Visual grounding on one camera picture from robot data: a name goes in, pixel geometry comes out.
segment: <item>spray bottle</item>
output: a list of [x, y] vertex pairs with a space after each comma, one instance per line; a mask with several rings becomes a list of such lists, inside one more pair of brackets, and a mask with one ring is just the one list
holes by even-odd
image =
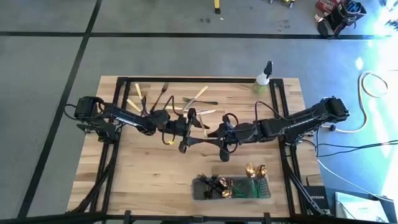
[[272, 75], [272, 62], [268, 61], [267, 67], [257, 76], [253, 84], [253, 90], [257, 94], [262, 94], [269, 83], [269, 77]]

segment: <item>concrete floor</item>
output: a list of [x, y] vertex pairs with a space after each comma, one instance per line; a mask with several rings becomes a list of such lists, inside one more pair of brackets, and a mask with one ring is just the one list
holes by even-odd
[[[274, 1], [103, 0], [93, 32], [189, 32], [242, 34], [317, 34], [315, 1], [293, 9]], [[341, 34], [389, 33], [377, 1], [363, 1], [368, 15]], [[3, 0], [1, 31], [84, 32], [95, 0]], [[0, 37], [0, 219], [16, 217], [43, 148], [81, 37]], [[366, 70], [394, 68], [398, 44], [387, 40], [294, 40], [91, 37], [68, 102], [95, 95], [102, 75], [191, 75], [255, 77], [268, 60], [275, 77], [298, 77], [306, 106], [324, 96], [342, 98], [351, 112], [340, 128], [363, 122], [357, 79]], [[377, 80], [369, 79], [375, 90]], [[390, 90], [394, 91], [391, 82]], [[320, 142], [363, 145], [398, 139], [394, 94], [365, 96], [369, 123], [356, 134], [320, 132]], [[63, 213], [67, 207], [84, 135], [62, 118], [29, 215]], [[375, 194], [394, 195], [397, 147], [365, 149], [327, 157], [337, 174]], [[339, 149], [322, 147], [320, 154]], [[327, 187], [360, 191], [322, 170]]]

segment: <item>power cord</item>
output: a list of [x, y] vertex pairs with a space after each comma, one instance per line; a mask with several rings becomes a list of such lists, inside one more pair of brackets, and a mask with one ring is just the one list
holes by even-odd
[[[375, 95], [374, 93], [371, 93], [365, 86], [365, 80], [369, 76], [374, 76], [374, 77], [380, 79], [386, 85], [386, 91], [384, 93], [380, 94], [380, 95]], [[362, 73], [358, 77], [359, 106], [361, 107], [361, 111], [362, 111], [362, 113], [364, 115], [364, 122], [363, 122], [362, 126], [359, 127], [358, 129], [355, 129], [355, 130], [352, 130], [352, 131], [338, 129], [338, 128], [336, 128], [335, 125], [331, 125], [331, 126], [322, 125], [323, 128], [328, 128], [331, 131], [338, 131], [338, 132], [341, 132], [341, 133], [357, 133], [358, 131], [362, 130], [365, 127], [366, 123], [368, 122], [368, 114], [366, 113], [366, 110], [364, 109], [364, 106], [363, 106], [361, 87], [365, 91], [365, 93], [367, 93], [369, 96], [374, 97], [374, 98], [381, 98], [385, 94], [387, 94], [387, 92], [388, 92], [388, 84], [387, 84], [387, 82], [383, 78], [381, 78], [379, 75], [376, 75], [374, 72], [371, 72], [371, 71], [366, 71], [366, 72]]]
[[370, 192], [370, 191], [368, 191], [368, 190], [365, 190], [365, 189], [363, 189], [362, 187], [360, 187], [360, 186], [358, 186], [358, 185], [356, 185], [356, 184], [354, 184], [354, 183], [352, 183], [352, 182], [350, 182], [350, 181], [348, 181], [348, 180], [346, 180], [346, 179], [340, 177], [339, 175], [337, 175], [337, 174], [335, 174], [333, 171], [331, 171], [329, 168], [327, 168], [319, 159], [318, 159], [318, 163], [319, 163], [325, 170], [327, 170], [329, 173], [331, 173], [331, 174], [335, 175], [336, 177], [340, 178], [341, 180], [343, 180], [343, 181], [345, 181], [345, 182], [351, 184], [352, 186], [354, 186], [354, 187], [356, 187], [356, 188], [358, 188], [358, 189], [363, 190], [364, 192], [368, 193], [369, 195], [372, 195], [373, 197], [376, 197], [376, 198], [381, 199], [381, 200], [385, 200], [385, 201], [388, 201], [388, 202], [392, 202], [391, 199], [384, 198], [384, 197], [380, 197], [380, 196], [378, 196], [378, 195], [376, 195], [376, 194], [374, 194], [374, 193], [372, 193], [372, 192]]
[[340, 152], [335, 152], [335, 153], [326, 154], [326, 155], [320, 155], [319, 157], [334, 156], [334, 155], [337, 155], [337, 154], [353, 152], [353, 151], [357, 151], [357, 150], [360, 150], [360, 149], [367, 149], [367, 148], [371, 148], [371, 147], [393, 146], [393, 145], [398, 145], [398, 140], [392, 140], [392, 141], [388, 141], [388, 142], [381, 142], [381, 143], [375, 143], [375, 144], [368, 144], [368, 145], [359, 146], [359, 147], [355, 147], [355, 146], [340, 146], [340, 145], [322, 143], [322, 144], [319, 144], [319, 146], [346, 147], [346, 148], [352, 148], [352, 150], [340, 151]]

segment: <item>black cable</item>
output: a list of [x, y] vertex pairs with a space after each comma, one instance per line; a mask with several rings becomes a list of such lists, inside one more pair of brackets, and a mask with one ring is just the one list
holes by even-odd
[[[394, 145], [398, 145], [398, 142], [395, 142], [395, 143], [388, 143], [388, 144], [378, 144], [378, 145], [376, 145], [376, 146], [371, 146], [371, 147], [378, 147], [378, 146], [394, 146]], [[348, 153], [348, 152], [353, 152], [353, 151], [357, 151], [357, 150], [360, 150], [360, 149], [367, 149], [367, 148], [370, 148], [370, 147], [358, 147], [358, 148], [356, 148], [356, 149], [352, 149], [352, 150], [349, 150], [349, 151], [341, 151], [341, 152], [335, 152], [335, 153], [326, 154], [326, 155], [320, 155], [319, 157], [334, 156], [334, 155], [337, 155], [337, 154]]]
[[63, 108], [63, 113], [64, 113], [64, 115], [67, 116], [69, 119], [72, 119], [72, 120], [74, 120], [74, 121], [78, 121], [79, 119], [76, 119], [76, 118], [70, 116], [70, 115], [67, 113], [67, 106], [71, 106], [71, 107], [73, 107], [73, 108], [76, 109], [76, 106], [75, 106], [75, 105], [66, 104], [65, 107]]
[[[175, 134], [173, 134], [173, 139], [172, 139], [171, 141], [174, 142], [174, 139], [175, 139]], [[168, 143], [168, 142], [165, 142], [165, 141], [164, 141], [164, 129], [162, 130], [162, 142], [163, 142], [163, 144], [165, 144], [165, 145], [171, 144], [171, 143]]]
[[308, 143], [310, 143], [311, 145], [313, 145], [314, 147], [317, 146], [314, 142], [311, 142], [310, 140], [307, 140], [307, 139], [301, 139], [300, 141], [308, 142]]
[[274, 112], [276, 115], [278, 115], [278, 117], [279, 117], [280, 119], [283, 119], [283, 120], [285, 120], [285, 121], [288, 121], [286, 118], [284, 118], [282, 115], [280, 115], [278, 112], [276, 112], [276, 110], [274, 110], [272, 107], [270, 107], [270, 106], [269, 106], [268, 104], [266, 104], [265, 102], [263, 102], [263, 101], [256, 101], [256, 103], [254, 104], [254, 115], [256, 116], [256, 122], [257, 122], [257, 120], [258, 120], [258, 115], [257, 115], [257, 104], [258, 104], [258, 103], [261, 103], [262, 105], [268, 107], [272, 112]]
[[318, 159], [318, 155], [319, 155], [319, 141], [318, 141], [318, 134], [319, 134], [319, 129], [317, 129], [317, 145], [315, 146], [315, 151], [317, 152], [317, 159]]
[[365, 146], [343, 146], [343, 145], [327, 144], [327, 143], [321, 143], [319, 145], [320, 146], [333, 146], [333, 147], [345, 147], [345, 148], [357, 149], [357, 148], [360, 148], [360, 147], [378, 146], [380, 144], [384, 145], [384, 144], [390, 144], [390, 143], [398, 143], [398, 139], [397, 140], [391, 140], [391, 141], [388, 141], [388, 142], [379, 142], [379, 143], [374, 143], [374, 144], [368, 144], [368, 145], [365, 145]]
[[237, 117], [235, 114], [232, 114], [232, 113], [226, 113], [224, 116], [229, 116], [229, 115], [231, 115], [232, 117], [234, 117], [234, 118], [235, 118], [236, 124], [239, 124], [238, 117]]
[[320, 175], [320, 174], [310, 174], [310, 175], [306, 175], [305, 176], [305, 181], [307, 183], [307, 186], [310, 186], [310, 182], [308, 181], [308, 177], [313, 177], [313, 176], [316, 176], [316, 175]]
[[173, 112], [174, 112], [177, 116], [183, 115], [183, 114], [177, 113], [177, 112], [175, 111], [175, 108], [174, 108], [174, 96], [170, 96], [170, 98], [166, 101], [166, 104], [164, 105], [163, 110], [166, 109], [166, 106], [168, 105], [168, 103], [170, 102], [170, 100], [172, 101]]
[[141, 111], [140, 116], [142, 116], [142, 115], [148, 116], [149, 113], [147, 111], [147, 97], [146, 96], [142, 97], [141, 104], [142, 104], [142, 111]]

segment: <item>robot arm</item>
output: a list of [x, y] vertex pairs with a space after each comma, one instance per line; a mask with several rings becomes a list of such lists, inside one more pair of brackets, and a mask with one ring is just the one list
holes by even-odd
[[80, 98], [75, 108], [74, 118], [70, 118], [81, 121], [82, 123], [77, 126], [84, 132], [95, 131], [98, 134], [98, 141], [108, 143], [114, 143], [118, 140], [119, 127], [106, 122], [104, 119], [115, 119], [122, 125], [134, 126], [139, 132], [147, 136], [154, 135], [156, 129], [158, 129], [162, 133], [173, 134], [174, 137], [177, 135], [186, 138], [189, 136], [191, 125], [201, 128], [200, 122], [196, 119], [196, 111], [193, 108], [189, 110], [188, 118], [178, 114], [178, 119], [172, 121], [166, 110], [155, 110], [148, 116], [139, 116], [93, 96]]
[[[190, 138], [187, 146], [201, 142], [214, 144], [220, 148], [220, 159], [227, 162], [229, 154], [234, 152], [238, 145], [272, 141], [279, 136], [283, 137], [285, 143], [293, 144], [305, 133], [318, 129], [324, 123], [345, 121], [349, 113], [341, 99], [331, 97], [284, 118], [262, 119], [253, 123], [237, 124], [235, 127], [232, 127], [229, 115], [231, 114], [223, 116], [223, 123], [208, 135], [210, 139]], [[231, 145], [235, 145], [232, 151], [228, 149]]]

